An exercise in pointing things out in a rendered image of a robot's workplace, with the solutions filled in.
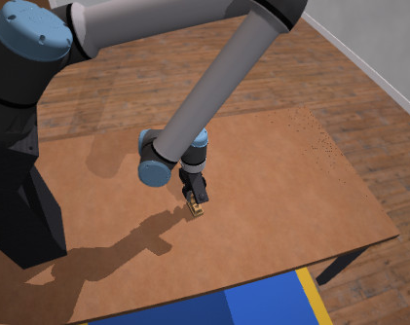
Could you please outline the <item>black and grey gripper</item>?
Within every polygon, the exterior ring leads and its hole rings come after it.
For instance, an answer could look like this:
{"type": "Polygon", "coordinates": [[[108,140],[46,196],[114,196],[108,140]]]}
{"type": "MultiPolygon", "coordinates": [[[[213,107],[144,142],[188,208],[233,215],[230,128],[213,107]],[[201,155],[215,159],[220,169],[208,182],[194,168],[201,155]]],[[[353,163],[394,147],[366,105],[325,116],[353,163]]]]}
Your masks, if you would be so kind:
{"type": "MultiPolygon", "coordinates": [[[[183,193],[184,197],[186,198],[186,200],[188,202],[191,202],[192,190],[191,190],[188,178],[187,178],[188,173],[189,172],[187,172],[187,171],[185,172],[185,170],[182,167],[179,168],[179,177],[180,177],[182,183],[185,184],[185,186],[183,186],[183,188],[182,188],[182,193],[183,193]],[[186,182],[183,179],[186,180],[186,182]]],[[[200,173],[201,176],[202,176],[201,172],[198,172],[198,173],[200,173]]],[[[190,174],[198,174],[198,173],[190,173],[190,174]]],[[[204,185],[206,187],[205,179],[203,177],[202,177],[202,179],[203,179],[204,185]]]]}

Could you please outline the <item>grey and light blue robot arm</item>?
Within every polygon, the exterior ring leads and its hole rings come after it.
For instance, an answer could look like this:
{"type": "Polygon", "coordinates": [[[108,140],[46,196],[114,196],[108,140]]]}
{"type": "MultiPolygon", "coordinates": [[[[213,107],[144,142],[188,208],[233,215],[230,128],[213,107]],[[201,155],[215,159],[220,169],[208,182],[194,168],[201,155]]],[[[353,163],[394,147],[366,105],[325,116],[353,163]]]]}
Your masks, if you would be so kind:
{"type": "MultiPolygon", "coordinates": [[[[164,186],[179,161],[185,171],[201,172],[208,142],[205,126],[275,39],[294,27],[307,2],[113,0],[46,10],[9,1],[0,11],[0,141],[18,141],[30,133],[37,102],[66,66],[96,58],[107,47],[247,15],[164,129],[139,134],[137,170],[145,185],[164,186]]],[[[196,204],[208,201],[201,174],[187,178],[196,204]]]]}

